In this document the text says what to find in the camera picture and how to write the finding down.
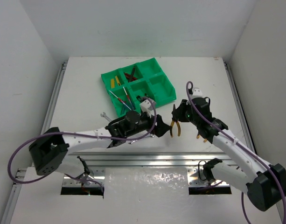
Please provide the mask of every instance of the pliers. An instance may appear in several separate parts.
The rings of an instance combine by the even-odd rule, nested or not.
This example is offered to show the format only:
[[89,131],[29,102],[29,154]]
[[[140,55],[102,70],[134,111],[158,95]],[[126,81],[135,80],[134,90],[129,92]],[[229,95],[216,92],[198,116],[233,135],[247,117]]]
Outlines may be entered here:
[[171,138],[173,137],[173,126],[174,126],[174,123],[176,122],[176,125],[177,125],[177,128],[178,128],[178,136],[181,135],[181,127],[180,127],[180,124],[179,124],[179,121],[178,119],[174,116],[176,112],[176,107],[175,107],[175,104],[173,105],[173,112],[172,112],[172,122],[171,122],[171,127],[170,127],[170,135],[171,135]]

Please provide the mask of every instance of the white wall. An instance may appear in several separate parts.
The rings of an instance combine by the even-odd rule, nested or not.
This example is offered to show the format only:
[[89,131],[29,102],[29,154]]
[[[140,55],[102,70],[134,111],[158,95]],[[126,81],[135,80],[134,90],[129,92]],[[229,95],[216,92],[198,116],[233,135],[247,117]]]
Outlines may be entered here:
[[286,168],[286,0],[257,3],[230,65],[259,155]]
[[[18,0],[0,1],[0,219],[12,181],[7,162],[23,141],[40,133],[59,64]],[[12,171],[30,165],[25,149]]]
[[21,0],[57,62],[69,56],[222,56],[256,0]]

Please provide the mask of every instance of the screwdriver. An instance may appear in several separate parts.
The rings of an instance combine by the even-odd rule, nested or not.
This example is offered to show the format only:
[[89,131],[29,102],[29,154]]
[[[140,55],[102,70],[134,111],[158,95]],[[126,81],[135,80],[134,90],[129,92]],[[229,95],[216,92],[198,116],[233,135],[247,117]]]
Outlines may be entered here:
[[128,99],[128,102],[130,103],[130,105],[133,107],[133,104],[132,104],[132,102],[131,102],[131,100],[130,100],[130,97],[129,97],[129,95],[127,94],[127,92],[126,92],[126,90],[125,90],[125,87],[123,86],[123,89],[124,89],[124,92],[125,92],[125,94],[126,94],[126,96],[127,96],[127,99]]
[[124,103],[124,101],[123,100],[121,100],[119,97],[117,97],[112,91],[110,91],[111,92],[111,94],[113,94],[121,103],[123,103],[129,110],[131,110],[132,111],[132,109],[129,107],[129,106],[127,106],[127,104],[126,103]]

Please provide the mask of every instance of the black knob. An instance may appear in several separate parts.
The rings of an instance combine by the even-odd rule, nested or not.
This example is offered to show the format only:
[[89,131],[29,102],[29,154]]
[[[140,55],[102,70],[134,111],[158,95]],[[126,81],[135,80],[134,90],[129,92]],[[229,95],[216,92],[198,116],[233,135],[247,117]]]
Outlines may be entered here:
[[130,130],[135,129],[140,121],[140,114],[136,111],[128,111],[125,115],[125,124]]

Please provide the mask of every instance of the yellow pliers handle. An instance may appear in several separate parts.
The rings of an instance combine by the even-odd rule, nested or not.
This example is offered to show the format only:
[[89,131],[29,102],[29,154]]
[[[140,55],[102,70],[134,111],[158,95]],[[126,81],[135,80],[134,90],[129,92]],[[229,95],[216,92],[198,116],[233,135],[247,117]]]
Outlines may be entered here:
[[[171,138],[173,137],[173,126],[174,126],[174,123],[175,123],[175,121],[172,120],[171,125],[170,125],[171,126],[171,129],[170,129]],[[177,128],[178,128],[178,136],[180,136],[181,135],[181,127],[180,127],[179,121],[176,121],[176,125],[177,125]]]

